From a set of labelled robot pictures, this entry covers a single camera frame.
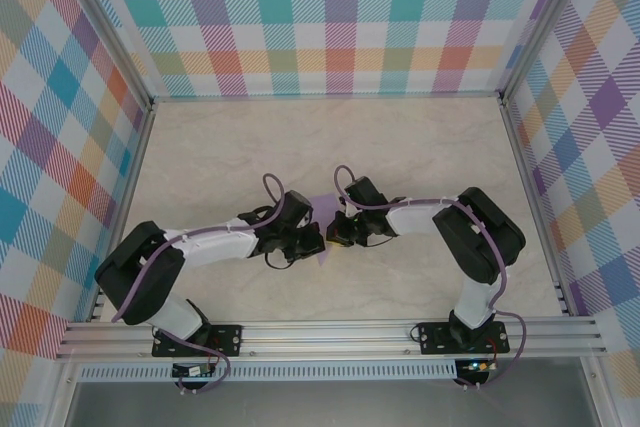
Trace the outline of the grey metal base panel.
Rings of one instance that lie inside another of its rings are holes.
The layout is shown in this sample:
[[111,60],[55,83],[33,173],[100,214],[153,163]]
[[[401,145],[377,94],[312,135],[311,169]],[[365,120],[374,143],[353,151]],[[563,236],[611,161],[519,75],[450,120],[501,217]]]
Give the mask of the grey metal base panel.
[[228,383],[181,395],[169,383],[83,383],[65,427],[600,427],[577,390],[544,399],[431,382]]

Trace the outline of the long aluminium mounting rail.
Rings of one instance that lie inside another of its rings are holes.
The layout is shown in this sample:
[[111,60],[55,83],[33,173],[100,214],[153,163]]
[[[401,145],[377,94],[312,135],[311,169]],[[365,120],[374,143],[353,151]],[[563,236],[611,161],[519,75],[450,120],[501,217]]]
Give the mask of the long aluminium mounting rail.
[[[499,359],[599,357],[607,353],[596,321],[590,317],[539,317],[524,322],[501,317],[507,353],[478,354]],[[231,321],[240,325],[242,341],[236,360],[396,360],[422,358],[415,341],[415,320]],[[72,323],[64,333],[57,360],[150,361],[151,327],[122,322]]]

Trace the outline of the aluminium frame bar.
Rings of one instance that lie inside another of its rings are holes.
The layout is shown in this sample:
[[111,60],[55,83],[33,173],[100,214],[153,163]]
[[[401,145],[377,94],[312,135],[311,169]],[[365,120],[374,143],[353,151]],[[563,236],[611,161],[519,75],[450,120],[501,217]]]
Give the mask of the aluminium frame bar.
[[[144,156],[150,140],[155,117],[156,117],[156,104],[154,100],[151,100],[150,104],[146,107],[146,111],[143,117],[140,136],[136,144],[134,156],[129,166],[128,174],[126,177],[126,183],[124,184],[123,196],[118,206],[118,209],[116,210],[116,216],[114,218],[114,226],[109,236],[106,255],[109,255],[117,247],[117,245],[119,244],[119,242],[123,237],[126,221],[129,215],[132,201],[133,201],[136,185],[139,179]],[[95,319],[99,319],[101,315],[100,310],[104,305],[103,301],[98,300],[98,298],[101,295],[100,287],[94,280],[94,277],[91,277],[91,280],[93,281],[92,289],[90,291],[91,297],[89,298],[89,304],[86,309],[86,315],[84,316],[84,321],[86,322],[91,322]]]
[[156,96],[154,104],[195,103],[195,102],[240,102],[275,100],[324,100],[324,99],[397,99],[397,98],[499,98],[499,91],[439,91],[439,92],[391,92],[391,93],[339,93],[339,94],[276,94],[276,95],[235,95],[235,96]]
[[564,272],[561,269],[560,258],[556,252],[549,227],[545,223],[542,202],[539,198],[537,186],[532,172],[529,169],[524,146],[520,140],[511,112],[506,102],[498,98],[499,112],[511,145],[517,169],[524,187],[525,195],[536,227],[537,235],[541,243],[547,266],[550,270],[556,293],[559,295],[561,310],[565,315],[577,316],[576,305],[566,282]]

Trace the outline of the aluminium frame post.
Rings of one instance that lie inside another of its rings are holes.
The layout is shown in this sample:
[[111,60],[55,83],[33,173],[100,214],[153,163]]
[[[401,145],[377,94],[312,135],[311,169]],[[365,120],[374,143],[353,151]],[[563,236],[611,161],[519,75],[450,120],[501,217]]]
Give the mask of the aluminium frame post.
[[114,64],[119,68],[133,95],[147,111],[153,107],[152,96],[139,75],[128,51],[125,49],[116,28],[109,19],[100,0],[78,0],[98,37],[104,42]]
[[497,96],[506,109],[532,68],[535,58],[569,0],[527,0],[525,20],[498,82]]

